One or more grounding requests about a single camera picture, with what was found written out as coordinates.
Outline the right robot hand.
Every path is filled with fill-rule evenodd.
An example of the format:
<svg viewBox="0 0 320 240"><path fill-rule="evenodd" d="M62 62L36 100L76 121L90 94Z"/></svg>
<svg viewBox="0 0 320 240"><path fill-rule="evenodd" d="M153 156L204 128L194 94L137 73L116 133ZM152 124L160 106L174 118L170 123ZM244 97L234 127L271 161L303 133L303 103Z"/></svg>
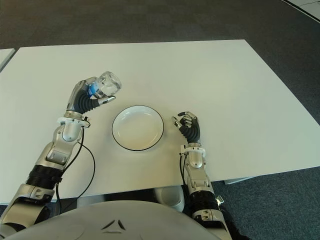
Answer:
<svg viewBox="0 0 320 240"><path fill-rule="evenodd" d="M200 143L201 130L196 115L190 111L183 111L177 114L180 119L175 116L171 117L173 125L184 136L188 144Z"/></svg>

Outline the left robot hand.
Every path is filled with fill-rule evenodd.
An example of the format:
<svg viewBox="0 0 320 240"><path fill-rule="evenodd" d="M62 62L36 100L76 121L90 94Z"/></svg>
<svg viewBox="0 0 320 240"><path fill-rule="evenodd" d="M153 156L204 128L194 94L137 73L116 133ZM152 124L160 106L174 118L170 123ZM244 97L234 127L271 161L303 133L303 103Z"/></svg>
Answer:
<svg viewBox="0 0 320 240"><path fill-rule="evenodd" d="M100 80L94 76L81 80L74 86L65 117L81 118L83 114L116 99L114 95L107 95L102 91L102 86L99 86Z"/></svg>

